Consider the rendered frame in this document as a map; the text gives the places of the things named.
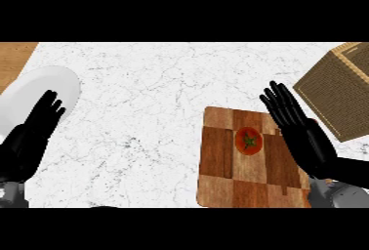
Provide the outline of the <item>red tomato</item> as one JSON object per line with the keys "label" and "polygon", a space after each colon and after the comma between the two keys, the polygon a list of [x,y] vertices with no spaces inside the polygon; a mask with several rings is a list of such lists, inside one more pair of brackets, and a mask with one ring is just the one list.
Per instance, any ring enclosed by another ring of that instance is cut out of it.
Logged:
{"label": "red tomato", "polygon": [[253,127],[244,127],[235,134],[235,146],[245,155],[254,155],[263,148],[263,137]]}

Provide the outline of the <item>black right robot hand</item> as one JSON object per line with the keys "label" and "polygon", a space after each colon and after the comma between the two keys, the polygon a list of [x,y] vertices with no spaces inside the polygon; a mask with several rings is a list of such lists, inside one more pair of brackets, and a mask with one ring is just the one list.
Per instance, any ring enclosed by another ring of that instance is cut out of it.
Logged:
{"label": "black right robot hand", "polygon": [[334,144],[282,83],[270,82],[260,96],[281,129],[298,167],[312,178],[334,179],[369,189],[369,161],[338,157]]}

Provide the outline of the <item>wooden checkered cutting board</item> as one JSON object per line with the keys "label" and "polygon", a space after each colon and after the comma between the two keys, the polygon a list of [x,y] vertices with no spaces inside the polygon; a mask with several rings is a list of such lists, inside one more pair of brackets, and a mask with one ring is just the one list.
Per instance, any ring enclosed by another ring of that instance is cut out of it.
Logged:
{"label": "wooden checkered cutting board", "polygon": [[[235,134],[244,127],[253,127],[263,137],[263,148],[254,155],[242,154],[235,146]],[[292,160],[272,116],[207,107],[198,204],[213,208],[307,208],[309,192],[309,177]]]}

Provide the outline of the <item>brown wicker basket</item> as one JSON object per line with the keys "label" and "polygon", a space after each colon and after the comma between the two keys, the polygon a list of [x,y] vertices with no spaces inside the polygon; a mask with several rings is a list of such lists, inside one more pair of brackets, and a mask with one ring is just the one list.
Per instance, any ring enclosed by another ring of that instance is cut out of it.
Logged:
{"label": "brown wicker basket", "polygon": [[343,143],[369,135],[369,42],[332,48],[294,91]]}

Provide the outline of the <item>white plate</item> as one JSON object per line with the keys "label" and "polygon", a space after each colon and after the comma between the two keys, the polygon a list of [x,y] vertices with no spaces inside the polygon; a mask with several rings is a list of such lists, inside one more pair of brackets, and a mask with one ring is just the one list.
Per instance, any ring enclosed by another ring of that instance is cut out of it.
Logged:
{"label": "white plate", "polygon": [[58,93],[56,99],[67,108],[59,120],[64,122],[81,95],[81,81],[68,67],[52,65],[33,70],[0,94],[0,144],[15,126],[25,122],[34,104],[47,90]]}

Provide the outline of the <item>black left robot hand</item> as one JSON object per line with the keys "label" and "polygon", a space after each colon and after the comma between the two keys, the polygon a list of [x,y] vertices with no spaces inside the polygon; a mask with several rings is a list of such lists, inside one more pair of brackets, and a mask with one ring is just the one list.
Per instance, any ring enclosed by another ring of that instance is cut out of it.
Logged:
{"label": "black left robot hand", "polygon": [[0,183],[24,183],[34,175],[49,138],[67,108],[47,90],[40,97],[27,121],[18,125],[0,144]]}

